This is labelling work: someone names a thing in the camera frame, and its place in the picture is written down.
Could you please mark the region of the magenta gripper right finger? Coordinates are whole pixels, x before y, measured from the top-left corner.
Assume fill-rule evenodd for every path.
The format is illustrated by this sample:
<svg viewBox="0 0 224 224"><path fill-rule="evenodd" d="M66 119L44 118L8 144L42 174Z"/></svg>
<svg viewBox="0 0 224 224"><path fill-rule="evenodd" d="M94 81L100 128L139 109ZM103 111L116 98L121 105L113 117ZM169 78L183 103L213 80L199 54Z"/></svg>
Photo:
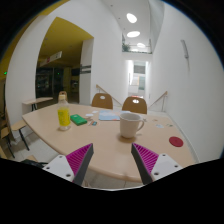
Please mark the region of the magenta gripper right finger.
<svg viewBox="0 0 224 224"><path fill-rule="evenodd" d="M157 154L137 143L132 144L131 153L144 185L182 169L182 166L166 153Z"/></svg>

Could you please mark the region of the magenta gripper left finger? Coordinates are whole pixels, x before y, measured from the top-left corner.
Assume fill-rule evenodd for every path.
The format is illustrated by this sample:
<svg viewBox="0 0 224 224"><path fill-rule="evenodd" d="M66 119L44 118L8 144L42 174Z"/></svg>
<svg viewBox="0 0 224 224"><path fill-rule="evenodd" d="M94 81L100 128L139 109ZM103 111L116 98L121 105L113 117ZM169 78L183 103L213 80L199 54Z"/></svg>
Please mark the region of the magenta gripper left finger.
<svg viewBox="0 0 224 224"><path fill-rule="evenodd" d="M67 156L58 155L44 170L81 186L93 153L93 144L87 144Z"/></svg>

